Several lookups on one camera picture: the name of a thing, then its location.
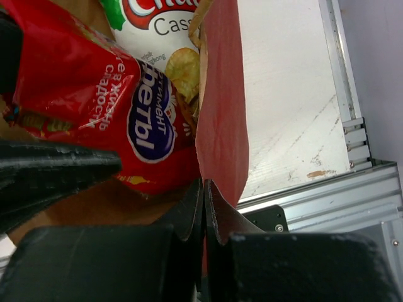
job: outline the red snack bag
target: red snack bag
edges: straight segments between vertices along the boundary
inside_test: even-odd
[[[12,113],[41,139],[117,151],[117,178],[143,193],[200,176],[190,127],[162,72],[49,0],[0,3],[24,34],[6,119]]]

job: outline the cassava chip bag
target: cassava chip bag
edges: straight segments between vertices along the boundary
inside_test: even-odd
[[[192,113],[198,102],[200,56],[188,38],[199,0],[100,0],[116,42],[165,72]]]
[[[191,126],[160,70],[49,0],[2,3],[24,34],[6,121],[44,140],[117,151],[123,170],[116,177],[143,193],[200,175]]]

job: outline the gray wall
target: gray wall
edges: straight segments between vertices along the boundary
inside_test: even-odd
[[[397,161],[402,176],[403,0],[339,3],[372,154]]]

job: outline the brand logo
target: brand logo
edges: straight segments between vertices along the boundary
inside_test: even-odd
[[[143,78],[134,92],[127,116],[127,137],[136,156],[147,163],[166,159],[173,151],[176,118],[168,78],[139,61]]]
[[[141,30],[148,30],[153,17],[166,11],[194,12],[199,0],[122,0],[129,22]]]

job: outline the red logo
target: red logo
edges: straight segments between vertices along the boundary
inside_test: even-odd
[[[141,30],[148,30],[153,17],[166,11],[194,12],[199,0],[122,0],[129,22]]]

